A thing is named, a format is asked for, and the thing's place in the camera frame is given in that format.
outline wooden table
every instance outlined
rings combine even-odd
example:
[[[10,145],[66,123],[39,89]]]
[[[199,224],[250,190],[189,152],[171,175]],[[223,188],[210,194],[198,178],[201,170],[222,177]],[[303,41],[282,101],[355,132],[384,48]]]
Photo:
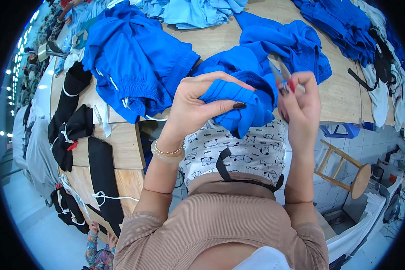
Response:
[[[291,23],[299,19],[311,25],[318,33],[322,44],[322,52],[328,57],[332,76],[319,85],[321,98],[322,122],[339,122],[361,124],[362,121],[373,122],[371,114],[371,100],[366,89],[361,87],[351,75],[348,68],[353,69],[361,78],[363,73],[359,66],[344,57],[328,35],[320,31],[310,22],[303,19],[298,8],[290,0],[262,1],[249,0],[246,11],[260,17],[273,19],[282,24]],[[165,32],[178,38],[180,41],[189,42],[193,50],[201,56],[202,60],[231,49],[239,45],[241,29],[233,16],[230,22],[205,29],[177,30],[174,26],[162,24]],[[64,82],[64,75],[53,78],[51,88],[51,115],[57,108],[60,91]],[[90,107],[96,105],[100,115],[104,114],[104,102],[95,90],[96,79],[82,92],[79,105],[87,104]],[[386,124],[393,125],[393,104],[389,99],[390,110]],[[142,156],[141,143],[137,125],[127,123],[119,114],[109,107],[108,122],[113,123],[112,134],[109,138],[103,138],[103,131],[98,124],[97,117],[93,117],[95,125],[95,137],[105,139],[113,146],[115,175],[120,196],[139,198],[142,189],[144,174],[142,169],[145,162]],[[74,151],[74,168],[72,173],[66,173],[70,184],[80,194],[84,202],[95,206],[90,193],[93,192],[88,167],[88,144],[87,139],[79,140],[80,143]],[[133,200],[120,200],[125,215],[132,213],[136,202]]]

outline dark brown fingernail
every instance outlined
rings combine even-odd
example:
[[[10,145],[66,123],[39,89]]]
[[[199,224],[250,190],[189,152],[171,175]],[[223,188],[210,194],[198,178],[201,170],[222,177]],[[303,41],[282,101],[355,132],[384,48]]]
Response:
[[[288,86],[284,86],[279,88],[279,93],[281,93],[282,96],[286,96],[289,94],[289,89]]]
[[[234,109],[242,109],[242,108],[246,108],[246,103],[240,102],[240,103],[236,103],[234,104],[234,106],[232,106]]]

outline face mask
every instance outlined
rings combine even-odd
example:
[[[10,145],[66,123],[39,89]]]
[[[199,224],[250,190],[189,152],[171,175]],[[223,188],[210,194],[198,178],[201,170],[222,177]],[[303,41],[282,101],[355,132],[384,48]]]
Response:
[[[285,255],[272,247],[260,247],[233,270],[292,270]]]

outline wooden stool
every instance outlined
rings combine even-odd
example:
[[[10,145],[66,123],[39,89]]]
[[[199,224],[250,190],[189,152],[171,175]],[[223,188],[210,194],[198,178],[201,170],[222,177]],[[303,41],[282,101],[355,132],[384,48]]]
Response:
[[[324,156],[323,162],[319,166],[319,168],[316,171],[313,171],[315,174],[321,176],[326,181],[329,181],[332,184],[335,184],[343,189],[346,189],[351,192],[351,198],[352,199],[357,199],[360,197],[364,190],[367,188],[367,183],[369,183],[369,179],[371,178],[371,165],[369,164],[360,164],[357,160],[351,158],[351,156],[345,154],[341,150],[337,149],[333,145],[329,144],[328,142],[321,140],[321,143],[326,144],[329,149],[327,150],[327,154]],[[332,151],[335,151],[338,155],[340,155],[341,159],[339,164],[336,167],[335,172],[331,177],[326,176],[322,173],[322,170],[324,169],[325,165],[327,164],[327,161],[330,158],[330,155]],[[347,186],[344,183],[341,183],[337,180],[335,180],[336,175],[338,174],[340,167],[342,166],[342,163],[344,160],[347,160],[351,162],[353,165],[355,165],[358,168],[357,175],[355,176],[354,181],[352,182],[351,186]]]

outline printed fabric apron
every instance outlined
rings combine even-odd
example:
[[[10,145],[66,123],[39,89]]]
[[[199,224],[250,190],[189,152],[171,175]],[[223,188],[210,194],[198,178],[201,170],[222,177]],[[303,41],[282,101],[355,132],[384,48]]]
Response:
[[[188,186],[206,173],[218,171],[225,181],[230,181],[227,171],[244,172],[262,176],[276,186],[285,167],[285,134],[284,123],[279,119],[263,127],[251,127],[242,139],[233,137],[220,125],[206,123],[186,136],[186,155],[179,164],[179,175],[184,175],[184,184]]]

